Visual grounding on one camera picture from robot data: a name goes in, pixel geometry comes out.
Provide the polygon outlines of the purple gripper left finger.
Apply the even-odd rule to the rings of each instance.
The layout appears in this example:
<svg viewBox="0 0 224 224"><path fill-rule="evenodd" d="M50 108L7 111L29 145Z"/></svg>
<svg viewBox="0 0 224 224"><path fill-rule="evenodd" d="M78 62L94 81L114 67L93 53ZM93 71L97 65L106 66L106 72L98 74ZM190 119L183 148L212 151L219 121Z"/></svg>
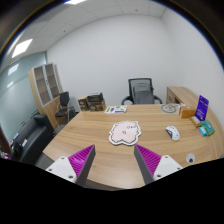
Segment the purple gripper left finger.
<svg viewBox="0 0 224 224"><path fill-rule="evenodd" d="M90 145L69 157L60 157L46 171L84 187L95 155L95 146Z"/></svg>

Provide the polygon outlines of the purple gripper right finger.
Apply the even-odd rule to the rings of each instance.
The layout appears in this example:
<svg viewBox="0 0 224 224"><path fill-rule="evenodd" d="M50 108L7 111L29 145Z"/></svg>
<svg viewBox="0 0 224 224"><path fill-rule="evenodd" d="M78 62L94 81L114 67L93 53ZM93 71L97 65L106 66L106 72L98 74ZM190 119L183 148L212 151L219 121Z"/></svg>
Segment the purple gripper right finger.
<svg viewBox="0 0 224 224"><path fill-rule="evenodd" d="M182 169L169 155L159 154L138 144L134 146L134 156L145 184L152 183Z"/></svg>

